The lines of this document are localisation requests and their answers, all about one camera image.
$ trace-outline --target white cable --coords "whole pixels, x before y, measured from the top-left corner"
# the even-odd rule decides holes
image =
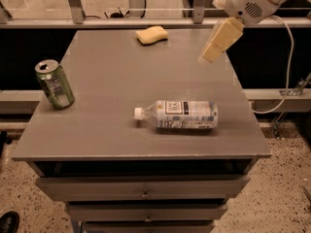
[[[291,45],[291,51],[290,51],[289,60],[288,60],[288,69],[287,69],[287,75],[286,75],[286,87],[285,87],[285,92],[284,92],[283,98],[276,107],[274,107],[273,109],[271,109],[269,111],[264,111],[264,112],[258,112],[258,111],[253,110],[253,112],[256,114],[268,114],[268,113],[272,113],[272,112],[276,111],[284,103],[286,96],[288,94],[288,90],[289,90],[291,63],[292,63],[292,57],[293,57],[293,51],[294,51],[294,38],[293,38],[293,34],[292,34],[290,27],[280,17],[272,16],[271,18],[274,18],[276,20],[281,20],[281,22],[287,28],[289,35],[290,35],[290,38],[291,38],[292,45]]]

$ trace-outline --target gray tabletop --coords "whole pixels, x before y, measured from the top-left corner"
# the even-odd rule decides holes
[[[14,160],[237,159],[271,154],[225,54],[197,58],[210,29],[171,29],[168,41],[142,46],[135,30],[78,31],[62,61],[75,103],[56,111],[44,97]],[[133,119],[155,100],[209,100],[217,128],[159,132]]]

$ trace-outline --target black shoe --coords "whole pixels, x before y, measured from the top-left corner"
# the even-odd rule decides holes
[[[0,217],[0,233],[17,233],[19,215],[16,212],[8,212]]]

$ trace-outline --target plastic bottle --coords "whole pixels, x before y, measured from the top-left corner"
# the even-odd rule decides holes
[[[218,107],[209,101],[155,101],[135,108],[134,118],[156,128],[209,129],[218,125]]]

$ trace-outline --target tin can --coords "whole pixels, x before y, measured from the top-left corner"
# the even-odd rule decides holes
[[[75,98],[70,84],[57,61],[43,60],[36,65],[35,70],[41,88],[55,108],[64,109],[73,104]]]

